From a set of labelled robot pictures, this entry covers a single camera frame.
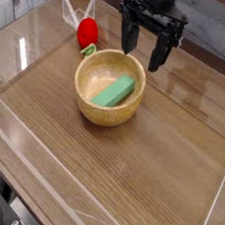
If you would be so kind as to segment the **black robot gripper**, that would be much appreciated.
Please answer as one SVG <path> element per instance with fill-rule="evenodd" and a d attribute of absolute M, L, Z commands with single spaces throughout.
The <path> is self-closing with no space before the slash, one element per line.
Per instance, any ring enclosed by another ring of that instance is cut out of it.
<path fill-rule="evenodd" d="M 171 46 L 177 48 L 181 44 L 188 17 L 176 7 L 175 0 L 123 0 L 120 12 L 121 45 L 125 55 L 137 47 L 140 26 L 158 35 L 148 67 L 149 72 L 158 71 L 168 59 Z"/>

